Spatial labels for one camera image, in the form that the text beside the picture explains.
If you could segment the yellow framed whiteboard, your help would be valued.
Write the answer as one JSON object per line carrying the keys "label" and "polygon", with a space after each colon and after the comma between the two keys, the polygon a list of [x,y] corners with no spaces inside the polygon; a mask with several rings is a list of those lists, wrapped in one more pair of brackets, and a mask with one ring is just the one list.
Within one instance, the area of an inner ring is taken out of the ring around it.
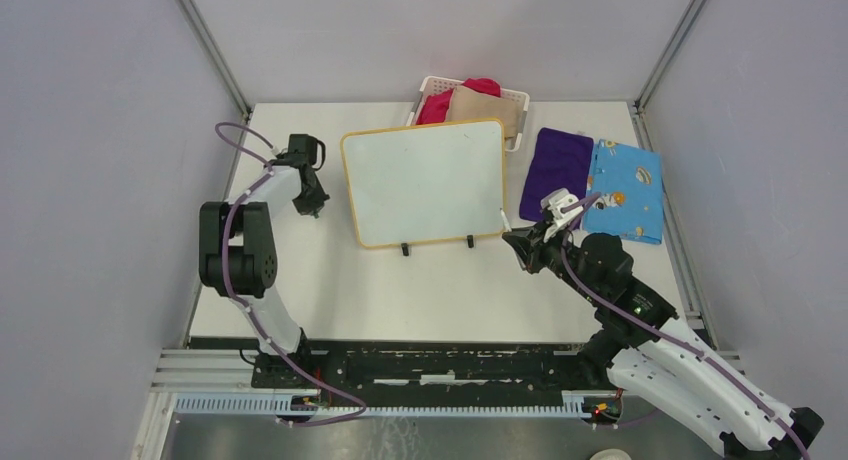
{"label": "yellow framed whiteboard", "polygon": [[339,146],[361,247],[472,242],[503,232],[507,188],[501,121],[350,132]]}

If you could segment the green whiteboard marker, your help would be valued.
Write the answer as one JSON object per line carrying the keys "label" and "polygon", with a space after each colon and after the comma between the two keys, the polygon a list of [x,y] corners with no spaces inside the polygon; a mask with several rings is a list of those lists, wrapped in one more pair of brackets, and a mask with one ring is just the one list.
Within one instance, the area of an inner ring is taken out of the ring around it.
{"label": "green whiteboard marker", "polygon": [[511,227],[509,219],[506,215],[506,212],[503,209],[500,209],[499,214],[500,214],[502,224],[503,224],[503,231],[504,232],[510,232],[512,230],[512,227]]}

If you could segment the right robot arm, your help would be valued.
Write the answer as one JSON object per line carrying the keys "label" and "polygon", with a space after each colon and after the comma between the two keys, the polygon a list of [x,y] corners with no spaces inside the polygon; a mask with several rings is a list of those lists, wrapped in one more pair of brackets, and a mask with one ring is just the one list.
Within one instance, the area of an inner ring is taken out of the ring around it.
{"label": "right robot arm", "polygon": [[522,269],[548,270],[595,309],[601,328],[579,351],[591,388],[630,391],[685,426],[724,459],[807,459],[824,425],[756,387],[713,350],[655,290],[633,275],[619,238],[547,233],[548,225],[503,233]]}

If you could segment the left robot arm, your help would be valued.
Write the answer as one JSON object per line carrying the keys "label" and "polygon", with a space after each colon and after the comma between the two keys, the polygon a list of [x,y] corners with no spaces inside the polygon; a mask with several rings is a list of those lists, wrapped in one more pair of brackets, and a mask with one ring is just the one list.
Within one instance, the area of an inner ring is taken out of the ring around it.
{"label": "left robot arm", "polygon": [[259,177],[242,192],[199,209],[201,283],[238,307],[259,350],[279,357],[276,374],[295,388],[312,379],[314,361],[303,328],[274,287],[281,264],[272,219],[288,206],[301,216],[319,216],[330,199],[317,175],[325,160],[324,142],[292,134],[287,149],[264,160]]}

